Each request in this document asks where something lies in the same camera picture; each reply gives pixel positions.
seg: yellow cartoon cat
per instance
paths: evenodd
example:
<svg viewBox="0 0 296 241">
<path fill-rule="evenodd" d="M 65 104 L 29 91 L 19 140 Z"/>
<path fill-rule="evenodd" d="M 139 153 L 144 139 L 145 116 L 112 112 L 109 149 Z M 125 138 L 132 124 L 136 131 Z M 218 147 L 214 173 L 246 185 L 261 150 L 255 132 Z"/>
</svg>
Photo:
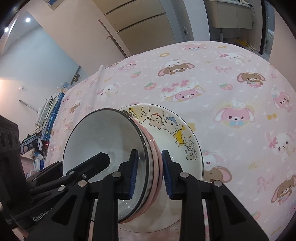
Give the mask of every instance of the yellow cartoon cat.
<svg viewBox="0 0 296 241">
<path fill-rule="evenodd" d="M 186 143 L 188 143 L 188 139 L 191 137 L 185 137 L 182 132 L 183 130 L 185 130 L 184 126 L 182 126 L 182 128 L 178 130 L 176 134 L 173 135 L 173 137 L 177 140 L 175 143 L 179 143 L 179 146 L 183 144 L 186 145 Z"/>
<path fill-rule="evenodd" d="M 135 112 L 133 108 L 129 108 L 128 112 L 136 119 L 140 124 L 148 119 L 145 111 L 143 111 L 143 107 L 141 108 L 140 112 Z"/>
</svg>

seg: yellow bow print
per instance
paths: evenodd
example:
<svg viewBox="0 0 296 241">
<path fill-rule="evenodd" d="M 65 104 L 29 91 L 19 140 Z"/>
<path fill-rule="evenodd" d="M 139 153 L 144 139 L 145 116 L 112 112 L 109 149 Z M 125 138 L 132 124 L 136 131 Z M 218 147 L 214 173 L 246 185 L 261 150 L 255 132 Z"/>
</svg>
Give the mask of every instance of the yellow bow print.
<svg viewBox="0 0 296 241">
<path fill-rule="evenodd" d="M 275 118 L 276 118 L 276 113 L 273 113 L 272 115 L 267 116 L 268 120 L 275 119 Z"/>
</svg>

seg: white plate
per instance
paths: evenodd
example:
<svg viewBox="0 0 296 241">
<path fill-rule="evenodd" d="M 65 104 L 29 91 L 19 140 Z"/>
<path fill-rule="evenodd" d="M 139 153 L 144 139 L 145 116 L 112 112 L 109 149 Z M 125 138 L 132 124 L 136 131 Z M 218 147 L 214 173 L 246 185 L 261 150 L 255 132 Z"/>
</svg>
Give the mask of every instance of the white plate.
<svg viewBox="0 0 296 241">
<path fill-rule="evenodd" d="M 143 125 L 154 137 L 160 151 L 168 150 L 172 161 L 178 162 L 184 172 L 202 180 L 202 153 L 189 126 L 175 113 L 152 104 L 137 104 L 122 109 Z M 167 228 L 181 218 L 182 201 L 171 201 L 165 184 L 154 204 L 131 222 L 120 224 L 121 229 L 146 233 Z"/>
<path fill-rule="evenodd" d="M 133 198 L 118 201 L 118 220 L 123 221 L 147 198 L 153 180 L 149 180 L 150 176 L 153 177 L 153 166 L 148 162 L 145 140 L 132 119 L 115 109 L 100 109 L 84 117 L 73 129 L 66 144 L 63 174 L 65 176 L 67 171 L 104 152 L 110 157 L 110 165 L 89 182 L 102 180 L 117 171 L 122 162 L 129 160 L 132 149 L 139 152 L 139 164 Z"/>
</svg>

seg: white bowl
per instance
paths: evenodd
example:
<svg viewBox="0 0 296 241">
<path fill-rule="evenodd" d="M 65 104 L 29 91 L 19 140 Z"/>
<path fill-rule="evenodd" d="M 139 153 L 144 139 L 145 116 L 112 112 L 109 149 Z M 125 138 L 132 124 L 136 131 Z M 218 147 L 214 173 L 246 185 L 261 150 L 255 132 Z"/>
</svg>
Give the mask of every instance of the white bowl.
<svg viewBox="0 0 296 241">
<path fill-rule="evenodd" d="M 135 192 L 131 200 L 118 201 L 118 220 L 132 216 L 147 199 L 153 181 L 153 159 L 147 139 L 126 114 L 115 109 L 100 109 L 88 114 L 73 129 L 64 151 L 63 174 L 94 155 L 109 155 L 110 165 L 89 179 L 102 180 L 128 161 L 132 149 L 139 152 Z"/>
</svg>

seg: ceiling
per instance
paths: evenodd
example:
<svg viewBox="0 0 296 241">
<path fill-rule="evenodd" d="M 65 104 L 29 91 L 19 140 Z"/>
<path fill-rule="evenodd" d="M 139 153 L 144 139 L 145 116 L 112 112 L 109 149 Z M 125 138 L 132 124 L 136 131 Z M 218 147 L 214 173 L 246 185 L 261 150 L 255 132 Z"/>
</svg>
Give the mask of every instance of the ceiling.
<svg viewBox="0 0 296 241">
<path fill-rule="evenodd" d="M 4 54 L 13 43 L 26 33 L 40 26 L 40 24 L 26 10 L 20 10 L 16 18 L 17 19 L 9 32 L 2 54 Z"/>
</svg>

